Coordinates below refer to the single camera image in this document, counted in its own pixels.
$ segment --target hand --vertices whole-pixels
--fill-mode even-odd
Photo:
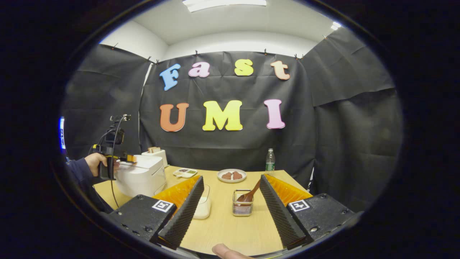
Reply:
[[[85,161],[91,170],[92,176],[97,177],[99,175],[99,162],[102,162],[104,166],[107,166],[107,157],[99,153],[92,153],[91,155],[85,157]],[[120,163],[114,161],[114,173],[120,167]]]
[[[252,258],[244,254],[241,254],[237,251],[230,250],[224,244],[215,245],[213,247],[213,253],[215,253],[217,256],[219,256],[222,259],[248,259],[248,258],[251,259]]]

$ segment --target metal basket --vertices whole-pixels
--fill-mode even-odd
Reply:
[[[233,191],[233,197],[232,197],[233,216],[247,217],[253,213],[254,197],[253,197],[253,200],[249,202],[236,201],[241,195],[246,194],[250,191],[251,190],[248,190],[248,189],[236,189]]]

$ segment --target person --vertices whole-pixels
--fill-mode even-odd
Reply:
[[[96,207],[102,212],[110,213],[113,209],[97,194],[93,187],[94,184],[101,182],[98,178],[100,162],[107,166],[107,157],[99,153],[92,153],[79,160],[70,160],[67,165],[71,171],[70,175]],[[114,171],[119,167],[120,163],[114,162]]]
[[[251,259],[252,257],[246,256],[237,252],[235,250],[231,250],[224,244],[217,244],[213,248],[213,253],[219,256],[221,259]]]

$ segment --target white wall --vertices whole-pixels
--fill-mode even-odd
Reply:
[[[256,51],[297,56],[309,52],[317,42],[303,38],[260,31],[240,31],[217,33],[188,39],[170,45],[161,60],[198,53],[216,51]]]
[[[101,44],[115,46],[144,58],[152,56],[150,60],[160,59],[166,52],[168,45],[157,35],[144,26],[129,21],[120,26],[103,39]]]

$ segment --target ceiling light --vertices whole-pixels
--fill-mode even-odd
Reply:
[[[267,6],[266,0],[184,0],[182,2],[190,12],[229,5]]]

